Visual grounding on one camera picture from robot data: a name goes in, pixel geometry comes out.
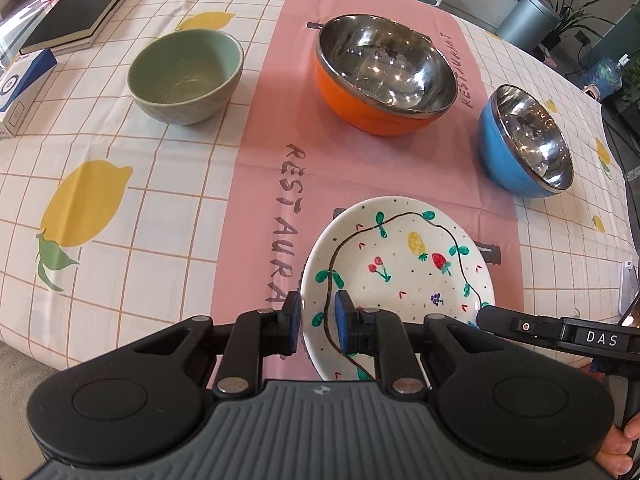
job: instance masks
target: screw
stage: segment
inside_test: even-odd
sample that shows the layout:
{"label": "screw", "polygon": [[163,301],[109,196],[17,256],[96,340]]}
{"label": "screw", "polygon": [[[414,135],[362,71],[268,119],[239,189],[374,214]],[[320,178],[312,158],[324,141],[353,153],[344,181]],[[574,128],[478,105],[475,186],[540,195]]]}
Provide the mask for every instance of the screw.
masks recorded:
{"label": "screw", "polygon": [[217,388],[224,394],[239,394],[249,387],[249,383],[242,377],[225,377],[218,381]]}
{"label": "screw", "polygon": [[424,385],[422,381],[413,377],[400,377],[391,384],[391,387],[399,394],[411,395],[420,392]]}

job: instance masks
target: gray trash can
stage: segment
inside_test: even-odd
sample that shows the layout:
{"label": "gray trash can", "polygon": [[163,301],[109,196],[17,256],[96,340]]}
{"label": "gray trash can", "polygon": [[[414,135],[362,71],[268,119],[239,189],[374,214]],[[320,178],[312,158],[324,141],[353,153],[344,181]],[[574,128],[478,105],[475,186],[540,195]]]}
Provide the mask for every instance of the gray trash can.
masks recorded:
{"label": "gray trash can", "polygon": [[560,16],[547,0],[518,0],[498,27],[496,36],[531,52],[559,21]]}

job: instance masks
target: human hand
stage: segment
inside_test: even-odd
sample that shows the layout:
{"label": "human hand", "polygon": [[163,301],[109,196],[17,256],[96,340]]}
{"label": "human hand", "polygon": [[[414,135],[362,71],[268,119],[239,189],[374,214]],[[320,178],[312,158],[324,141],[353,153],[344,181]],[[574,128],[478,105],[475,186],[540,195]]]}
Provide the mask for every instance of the human hand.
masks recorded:
{"label": "human hand", "polygon": [[[595,461],[605,469],[614,478],[618,478],[618,475],[627,473],[633,465],[633,460],[626,454],[631,449],[632,439],[626,436],[626,432],[631,423],[638,418],[635,416],[626,425],[625,432],[623,433],[615,426],[612,426],[607,433],[607,437],[604,439],[604,443],[600,447],[600,451],[595,457]],[[640,418],[636,421],[636,424],[632,426],[635,429],[638,426],[638,433],[640,433]]]}

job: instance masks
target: blue and white box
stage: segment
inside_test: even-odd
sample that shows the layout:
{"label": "blue and white box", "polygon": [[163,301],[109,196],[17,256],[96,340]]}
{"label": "blue and white box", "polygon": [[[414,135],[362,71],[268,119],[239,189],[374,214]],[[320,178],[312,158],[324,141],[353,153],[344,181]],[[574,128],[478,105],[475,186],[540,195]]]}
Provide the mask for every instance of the blue and white box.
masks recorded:
{"label": "blue and white box", "polygon": [[17,58],[0,79],[0,139],[14,137],[57,61],[50,49]]}

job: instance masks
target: checkered tablecloth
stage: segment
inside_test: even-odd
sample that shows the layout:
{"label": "checkered tablecloth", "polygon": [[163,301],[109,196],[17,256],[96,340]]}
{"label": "checkered tablecloth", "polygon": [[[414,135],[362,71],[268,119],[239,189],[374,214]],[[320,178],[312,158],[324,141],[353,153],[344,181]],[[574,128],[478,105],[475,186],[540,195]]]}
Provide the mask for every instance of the checkered tablecloth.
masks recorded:
{"label": "checkered tablecloth", "polygon": [[[2,340],[62,369],[210,312],[238,146],[284,1],[126,0],[94,46],[58,58],[20,135],[0,141]],[[130,63],[185,17],[209,10],[235,14],[222,30],[246,52],[238,90],[205,123],[159,123],[132,102]],[[516,199],[526,311],[613,320],[620,262],[637,257],[620,168],[611,163],[609,179],[595,151],[596,138],[606,146],[600,105],[515,47],[458,23],[487,93],[510,82],[552,101],[574,156],[570,192]],[[95,159],[133,173],[107,227],[65,248],[79,264],[49,273],[63,289],[53,293],[34,263],[41,219],[60,182]]]}
{"label": "checkered tablecloth", "polygon": [[[502,84],[525,89],[546,105],[574,162],[569,191],[544,199],[516,197],[525,312],[617,322],[623,262],[638,262],[627,214],[625,180],[613,157],[607,172],[601,105],[567,79],[493,34],[458,20],[480,67],[487,94]],[[596,227],[600,218],[604,232]],[[550,357],[555,351],[536,349]],[[558,352],[567,363],[585,361]]]}

